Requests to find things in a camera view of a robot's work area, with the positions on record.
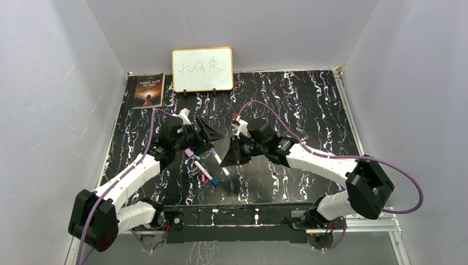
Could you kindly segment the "pink highlighter cap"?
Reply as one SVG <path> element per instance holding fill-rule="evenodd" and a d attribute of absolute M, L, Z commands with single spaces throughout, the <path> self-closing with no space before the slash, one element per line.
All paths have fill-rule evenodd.
<path fill-rule="evenodd" d="M 191 149 L 187 148 L 187 149 L 184 150 L 184 152 L 189 158 L 194 159 L 195 155 L 194 155 L 194 152 Z"/>

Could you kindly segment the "white marker dark blue cap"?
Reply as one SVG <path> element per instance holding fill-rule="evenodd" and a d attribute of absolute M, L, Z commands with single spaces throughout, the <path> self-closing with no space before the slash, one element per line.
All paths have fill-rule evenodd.
<path fill-rule="evenodd" d="M 194 160 L 194 164 L 202 172 L 202 174 L 204 174 L 205 177 L 212 183 L 214 187 L 217 187 L 219 185 L 217 180 L 210 175 L 210 173 L 204 168 L 204 166 L 198 160 Z"/>

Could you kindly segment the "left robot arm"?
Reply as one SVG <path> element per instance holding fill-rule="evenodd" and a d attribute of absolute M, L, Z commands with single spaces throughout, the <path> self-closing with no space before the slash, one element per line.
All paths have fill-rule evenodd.
<path fill-rule="evenodd" d="M 179 151 L 200 155 L 223 135 L 200 116 L 191 123 L 181 115 L 168 116 L 143 153 L 122 172 L 93 191 L 80 191 L 73 205 L 68 233 L 98 252 L 107 250 L 117 235 L 145 226 L 160 230 L 165 221 L 163 206 L 149 198 L 124 206 L 129 197 L 175 159 Z"/>

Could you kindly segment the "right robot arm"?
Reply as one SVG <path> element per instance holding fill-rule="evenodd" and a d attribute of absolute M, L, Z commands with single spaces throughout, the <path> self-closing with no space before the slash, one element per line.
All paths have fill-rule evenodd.
<path fill-rule="evenodd" d="M 376 220 L 395 186 L 382 167 L 369 156 L 335 158 L 332 153 L 302 146 L 296 139 L 279 136 L 264 119 L 232 121 L 235 129 L 221 167 L 240 166 L 252 157 L 264 156 L 271 163 L 296 168 L 337 183 L 344 191 L 320 197 L 309 210 L 292 213 L 292 227 L 326 228 L 334 219 L 359 214 Z"/>

